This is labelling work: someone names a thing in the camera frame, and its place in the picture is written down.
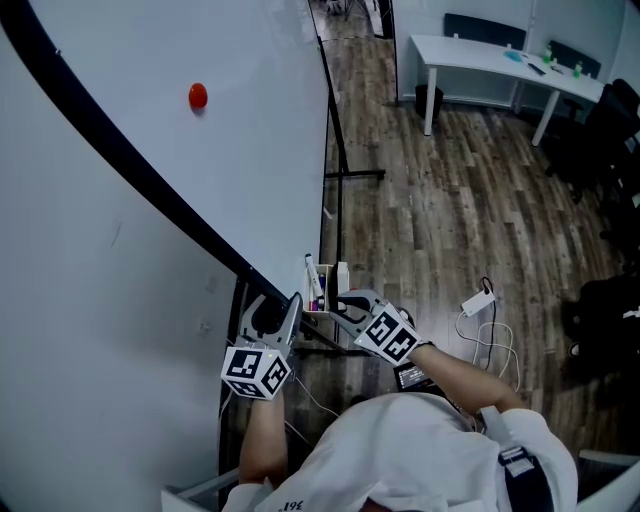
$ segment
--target person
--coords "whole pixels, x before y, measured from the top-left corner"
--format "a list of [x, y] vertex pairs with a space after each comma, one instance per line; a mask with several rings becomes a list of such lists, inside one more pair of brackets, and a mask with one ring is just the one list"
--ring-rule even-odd
[[[512, 439], [537, 457], [554, 510], [575, 510], [575, 464], [540, 414], [497, 377], [432, 344], [417, 347], [409, 359], [467, 413], [495, 406]], [[287, 478], [280, 391], [273, 401], [252, 405], [240, 483], [223, 512], [508, 511], [499, 451], [445, 399], [395, 393], [349, 408]]]

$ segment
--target white desk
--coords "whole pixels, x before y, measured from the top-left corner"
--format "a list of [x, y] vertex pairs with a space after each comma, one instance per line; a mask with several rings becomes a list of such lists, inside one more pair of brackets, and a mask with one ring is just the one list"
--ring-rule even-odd
[[[518, 52], [523, 59], [522, 62], [515, 62], [504, 55], [508, 48], [503, 46], [441, 36], [411, 36], [411, 40], [418, 50], [420, 60], [429, 68], [427, 112], [424, 124], [425, 135], [431, 135], [433, 102], [439, 67], [487, 71], [552, 89], [553, 92], [549, 96], [544, 114], [531, 141], [534, 146], [540, 143], [561, 92], [570, 93], [597, 103], [604, 88], [604, 84], [587, 76], [583, 75], [580, 78], [574, 78], [573, 70], [563, 66], [557, 67], [562, 69], [564, 74], [553, 71], [537, 55]], [[546, 74], [543, 76], [538, 75], [527, 65], [529, 62], [545, 71]]]

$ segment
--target red dot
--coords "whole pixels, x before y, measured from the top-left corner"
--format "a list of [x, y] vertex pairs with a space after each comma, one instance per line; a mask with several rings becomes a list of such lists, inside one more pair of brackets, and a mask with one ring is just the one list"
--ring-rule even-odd
[[204, 108], [207, 105], [207, 89], [201, 83], [193, 84], [189, 90], [189, 104], [192, 108]]

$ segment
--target white charger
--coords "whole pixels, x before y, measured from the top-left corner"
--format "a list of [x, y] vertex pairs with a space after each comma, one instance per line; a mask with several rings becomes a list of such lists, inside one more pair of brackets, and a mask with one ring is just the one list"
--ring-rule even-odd
[[480, 293], [471, 297], [468, 301], [462, 303], [462, 311], [466, 317], [470, 317], [478, 313], [478, 311], [483, 310], [493, 301], [495, 301], [495, 295], [493, 292], [489, 290], [489, 288], [485, 288]]

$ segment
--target black chair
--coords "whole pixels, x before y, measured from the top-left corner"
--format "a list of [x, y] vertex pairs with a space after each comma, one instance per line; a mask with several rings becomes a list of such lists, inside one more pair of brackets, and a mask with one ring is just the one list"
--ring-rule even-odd
[[602, 185], [600, 211], [610, 227], [600, 233], [600, 238], [618, 247], [625, 257], [623, 270], [634, 272], [640, 263], [640, 146], [612, 166]]
[[573, 69], [578, 62], [581, 62], [583, 75], [591, 75], [591, 78], [598, 78], [602, 66], [594, 58], [553, 39], [549, 41], [549, 47], [551, 48], [551, 58], [556, 59], [558, 64]]
[[514, 50], [522, 50], [527, 33], [519, 28], [496, 23], [495, 21], [462, 16], [450, 12], [444, 15], [444, 35], [460, 39], [490, 43], [498, 46], [508, 46]]
[[604, 87], [584, 125], [565, 134], [561, 150], [547, 169], [570, 184], [572, 199], [578, 203], [584, 188], [594, 188], [601, 176], [628, 150], [625, 141], [640, 131], [637, 115], [640, 97], [624, 80]]
[[633, 276], [590, 281], [580, 290], [578, 302], [562, 304], [565, 334], [579, 344], [578, 361], [587, 375], [637, 371], [640, 318], [624, 318], [624, 314], [637, 310], [638, 304], [640, 278]]

